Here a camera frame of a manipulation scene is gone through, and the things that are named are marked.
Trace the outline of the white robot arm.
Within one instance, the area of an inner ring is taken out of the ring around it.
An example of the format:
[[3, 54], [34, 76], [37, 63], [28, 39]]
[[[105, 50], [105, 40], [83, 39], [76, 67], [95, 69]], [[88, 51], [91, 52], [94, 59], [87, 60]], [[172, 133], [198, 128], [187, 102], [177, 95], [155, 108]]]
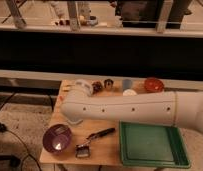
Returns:
[[203, 135], [203, 92], [168, 91], [131, 96], [93, 96], [86, 80], [76, 80], [61, 104], [71, 123], [83, 119], [174, 126]]

